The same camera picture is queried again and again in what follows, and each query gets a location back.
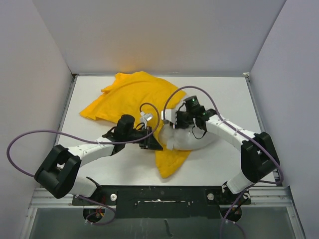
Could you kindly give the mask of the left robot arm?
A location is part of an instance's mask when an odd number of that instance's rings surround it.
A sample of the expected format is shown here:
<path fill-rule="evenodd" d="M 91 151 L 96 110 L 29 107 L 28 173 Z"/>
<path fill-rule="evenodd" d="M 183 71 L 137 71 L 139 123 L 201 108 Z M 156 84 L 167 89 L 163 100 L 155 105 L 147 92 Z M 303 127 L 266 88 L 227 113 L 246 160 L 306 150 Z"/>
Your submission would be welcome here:
<path fill-rule="evenodd" d="M 36 171 L 35 180 L 57 199 L 67 194 L 81 195 L 89 204 L 97 204 L 102 197 L 97 189 L 99 184 L 91 177 L 79 176 L 80 167 L 119 153 L 127 143 L 137 143 L 141 149 L 163 149 L 151 134 L 150 126 L 136 129 L 134 123 L 133 116 L 123 115 L 117 125 L 98 138 L 96 143 L 69 148 L 60 144 L 54 146 Z"/>

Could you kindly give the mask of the white pillow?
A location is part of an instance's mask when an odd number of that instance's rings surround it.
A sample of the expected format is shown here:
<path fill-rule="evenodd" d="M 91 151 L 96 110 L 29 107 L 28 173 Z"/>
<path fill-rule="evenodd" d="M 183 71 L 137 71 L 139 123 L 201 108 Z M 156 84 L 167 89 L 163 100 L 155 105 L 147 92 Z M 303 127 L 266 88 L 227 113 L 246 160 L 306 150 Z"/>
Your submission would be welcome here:
<path fill-rule="evenodd" d="M 173 108 L 174 110 L 186 111 L 186 107 L 183 105 L 184 100 L 189 95 L 183 97 L 177 105 Z M 219 140 L 219 136 L 207 132 L 204 136 L 204 131 L 195 127 L 194 125 L 186 129 L 176 129 L 172 126 L 172 123 L 165 122 L 163 127 L 159 131 L 159 142 L 164 145 L 165 149 L 168 150 L 198 150 L 202 149 L 210 144 L 214 144 Z"/>

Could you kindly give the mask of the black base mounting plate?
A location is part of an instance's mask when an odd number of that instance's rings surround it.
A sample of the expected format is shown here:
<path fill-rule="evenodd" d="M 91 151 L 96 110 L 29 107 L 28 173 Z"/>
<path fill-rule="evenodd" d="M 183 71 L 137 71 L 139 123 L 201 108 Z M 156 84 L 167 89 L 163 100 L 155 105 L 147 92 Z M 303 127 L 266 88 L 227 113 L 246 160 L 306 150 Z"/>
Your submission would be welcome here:
<path fill-rule="evenodd" d="M 73 197 L 74 206 L 103 203 L 116 219 L 218 219 L 222 207 L 251 204 L 247 191 L 232 194 L 222 186 L 101 186 L 88 201 Z"/>

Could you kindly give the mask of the yellow printed pillowcase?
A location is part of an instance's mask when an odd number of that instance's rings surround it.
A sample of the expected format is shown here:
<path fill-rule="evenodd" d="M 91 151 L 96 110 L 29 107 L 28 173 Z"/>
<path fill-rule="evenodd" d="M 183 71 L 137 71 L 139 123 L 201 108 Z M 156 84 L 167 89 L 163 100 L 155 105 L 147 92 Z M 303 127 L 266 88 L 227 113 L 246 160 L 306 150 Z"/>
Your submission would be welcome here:
<path fill-rule="evenodd" d="M 140 71 L 117 73 L 113 84 L 103 88 L 101 95 L 79 114 L 91 120 L 117 123 L 122 115 L 140 118 L 139 109 L 154 116 L 163 109 L 174 109 L 186 97 L 186 92 L 175 91 L 174 84 Z"/>

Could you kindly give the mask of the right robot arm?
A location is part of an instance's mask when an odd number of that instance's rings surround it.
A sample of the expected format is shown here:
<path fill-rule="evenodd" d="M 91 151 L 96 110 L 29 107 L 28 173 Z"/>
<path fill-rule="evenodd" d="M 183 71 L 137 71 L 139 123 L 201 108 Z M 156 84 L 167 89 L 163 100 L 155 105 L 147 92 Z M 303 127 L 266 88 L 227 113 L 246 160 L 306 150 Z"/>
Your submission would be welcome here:
<path fill-rule="evenodd" d="M 202 130 L 203 134 L 212 133 L 219 136 L 240 152 L 241 169 L 223 186 L 222 198 L 226 203 L 234 203 L 242 191 L 280 168 L 273 141 L 266 132 L 255 133 L 239 127 L 223 118 L 217 110 L 205 109 L 197 96 L 186 98 L 183 106 L 185 111 L 172 111 L 170 121 L 176 129 L 196 127 Z"/>

